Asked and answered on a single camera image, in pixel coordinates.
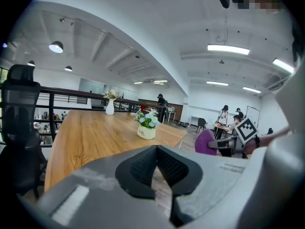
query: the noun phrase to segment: dried flower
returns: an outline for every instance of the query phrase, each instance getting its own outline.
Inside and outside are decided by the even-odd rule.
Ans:
[[[110,90],[105,93],[104,98],[116,99],[119,96],[119,93],[115,90]]]

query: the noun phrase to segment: ceiling light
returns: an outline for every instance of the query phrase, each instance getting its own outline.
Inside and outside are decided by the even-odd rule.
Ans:
[[[281,67],[282,69],[288,71],[289,73],[294,73],[295,72],[294,67],[292,67],[292,66],[290,66],[290,65],[288,65],[288,64],[286,64],[283,61],[280,61],[278,59],[273,60],[273,64]]]
[[[168,82],[167,80],[161,80],[161,81],[153,81],[153,82]]]
[[[35,63],[34,63],[33,60],[31,60],[30,62],[28,62],[28,65],[29,65],[29,66],[35,66]]]
[[[228,83],[222,83],[222,82],[206,82],[207,84],[213,84],[213,85],[221,85],[221,86],[227,86]]]
[[[53,51],[53,52],[57,52],[57,53],[62,53],[63,52],[63,44],[60,41],[55,41],[53,42],[49,48]]]
[[[66,70],[66,71],[72,71],[72,67],[71,67],[71,66],[67,66],[67,67],[65,68],[65,70]]]
[[[256,90],[256,89],[252,89],[252,88],[248,88],[248,87],[243,87],[243,89],[248,90],[248,91],[251,91],[251,92],[255,92],[255,93],[257,93],[257,94],[260,94],[260,93],[261,93],[261,91],[258,91],[258,90]]]
[[[218,44],[208,44],[209,51],[224,51],[224,52],[236,52],[248,55],[250,50],[247,48],[240,48],[234,46],[227,46],[227,45],[218,45]]]

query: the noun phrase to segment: whiteboard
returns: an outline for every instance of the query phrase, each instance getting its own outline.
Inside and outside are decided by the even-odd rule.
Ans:
[[[259,110],[254,109],[254,108],[252,108],[250,106],[247,106],[247,114],[246,114],[246,116],[249,117],[249,119],[256,126],[256,128],[258,127],[259,114],[260,114]]]

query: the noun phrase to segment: black office chair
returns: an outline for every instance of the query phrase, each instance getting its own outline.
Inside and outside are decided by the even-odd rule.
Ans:
[[[198,126],[197,126],[196,132],[198,131],[198,128],[199,128],[199,132],[200,132],[201,127],[202,127],[203,129],[205,129],[205,125],[206,125],[205,119],[199,118],[199,119],[198,119]]]
[[[33,81],[34,67],[13,65],[2,85],[2,138],[0,167],[8,185],[24,195],[33,189],[38,198],[40,163],[43,154],[40,135],[33,127],[40,84]]]

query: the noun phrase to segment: purple chair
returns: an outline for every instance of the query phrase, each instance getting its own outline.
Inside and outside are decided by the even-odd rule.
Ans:
[[[214,141],[214,135],[209,129],[203,130],[195,141],[195,152],[205,155],[216,155],[216,148],[209,148],[208,142]]]

